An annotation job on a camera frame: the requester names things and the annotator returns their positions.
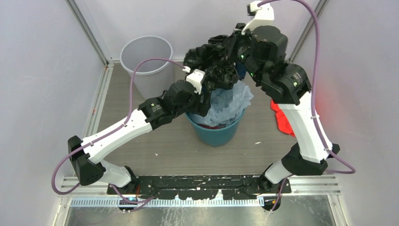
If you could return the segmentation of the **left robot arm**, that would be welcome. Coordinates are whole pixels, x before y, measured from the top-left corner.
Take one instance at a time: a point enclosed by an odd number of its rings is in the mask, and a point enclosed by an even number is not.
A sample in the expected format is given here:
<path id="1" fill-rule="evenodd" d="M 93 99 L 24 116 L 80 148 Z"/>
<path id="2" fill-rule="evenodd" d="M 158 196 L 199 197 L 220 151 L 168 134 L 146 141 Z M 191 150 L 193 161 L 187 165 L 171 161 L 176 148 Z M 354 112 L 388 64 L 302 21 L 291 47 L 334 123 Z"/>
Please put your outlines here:
<path id="1" fill-rule="evenodd" d="M 201 116 L 210 109 L 211 93 L 197 92 L 188 81 L 179 80 L 159 97 L 145 100 L 130 115 L 112 126 L 83 139 L 73 136 L 68 140 L 70 161 L 82 186 L 97 181 L 113 184 L 125 194 L 136 191 L 133 171 L 105 161 L 105 157 L 126 142 L 169 124 L 185 113 Z"/>

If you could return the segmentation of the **grey translucent trash bin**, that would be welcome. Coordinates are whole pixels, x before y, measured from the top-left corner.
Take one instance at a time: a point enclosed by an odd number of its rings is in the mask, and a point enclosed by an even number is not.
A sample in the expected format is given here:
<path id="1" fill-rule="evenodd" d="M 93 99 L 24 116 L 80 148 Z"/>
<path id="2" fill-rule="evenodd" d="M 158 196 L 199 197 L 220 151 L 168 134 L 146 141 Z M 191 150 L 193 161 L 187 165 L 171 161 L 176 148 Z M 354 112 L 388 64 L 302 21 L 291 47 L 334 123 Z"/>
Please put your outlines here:
<path id="1" fill-rule="evenodd" d="M 127 43 L 120 53 L 122 67 L 133 76 L 134 84 L 144 99 L 160 96 L 174 83 L 170 43 L 158 36 L 142 36 Z"/>

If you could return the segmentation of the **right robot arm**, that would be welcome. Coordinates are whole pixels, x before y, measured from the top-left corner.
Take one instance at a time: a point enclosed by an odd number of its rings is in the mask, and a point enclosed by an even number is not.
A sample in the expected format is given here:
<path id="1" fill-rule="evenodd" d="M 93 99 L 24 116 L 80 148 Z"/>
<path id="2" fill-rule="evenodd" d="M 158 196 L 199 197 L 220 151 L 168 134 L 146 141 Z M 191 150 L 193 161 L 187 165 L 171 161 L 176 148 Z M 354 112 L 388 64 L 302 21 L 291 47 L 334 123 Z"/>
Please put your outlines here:
<path id="1" fill-rule="evenodd" d="M 314 125 L 317 117 L 311 111 L 311 83 L 301 66 L 285 59 L 287 43 L 287 36 L 274 26 L 250 30 L 244 23 L 238 23 L 225 41 L 226 58 L 245 66 L 256 86 L 283 111 L 297 140 L 280 161 L 261 174 L 259 185 L 269 194 L 290 175 L 323 174 L 327 159 L 340 150 L 322 127 Z"/>

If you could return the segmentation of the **black trash bag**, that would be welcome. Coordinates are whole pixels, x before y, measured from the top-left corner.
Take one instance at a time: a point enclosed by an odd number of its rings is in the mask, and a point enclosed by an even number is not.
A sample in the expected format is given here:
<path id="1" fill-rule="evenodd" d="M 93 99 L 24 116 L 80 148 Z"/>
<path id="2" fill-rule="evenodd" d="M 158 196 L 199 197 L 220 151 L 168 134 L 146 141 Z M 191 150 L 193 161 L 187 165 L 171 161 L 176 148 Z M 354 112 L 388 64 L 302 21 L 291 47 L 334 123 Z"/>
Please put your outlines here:
<path id="1" fill-rule="evenodd" d="M 227 35 L 211 37 L 206 44 L 192 48 L 185 54 L 183 65 L 191 71 L 198 69 L 205 73 L 206 90 L 230 90 L 239 80 L 234 63 L 225 56 L 224 41 L 227 38 Z"/>

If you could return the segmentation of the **teal plastic bucket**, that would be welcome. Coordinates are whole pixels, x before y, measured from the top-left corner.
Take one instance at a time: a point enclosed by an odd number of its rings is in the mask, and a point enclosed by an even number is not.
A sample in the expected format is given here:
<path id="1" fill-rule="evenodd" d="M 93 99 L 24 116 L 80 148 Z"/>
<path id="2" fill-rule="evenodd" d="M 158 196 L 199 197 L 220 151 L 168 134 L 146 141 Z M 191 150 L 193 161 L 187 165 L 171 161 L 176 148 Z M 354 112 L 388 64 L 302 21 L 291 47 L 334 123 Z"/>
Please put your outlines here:
<path id="1" fill-rule="evenodd" d="M 244 109 L 239 118 L 232 124 L 218 129 L 208 129 L 193 122 L 188 114 L 185 114 L 188 122 L 192 125 L 197 138 L 206 145 L 212 147 L 223 146 L 229 143 L 238 131 L 239 123 L 243 118 L 246 109 Z"/>

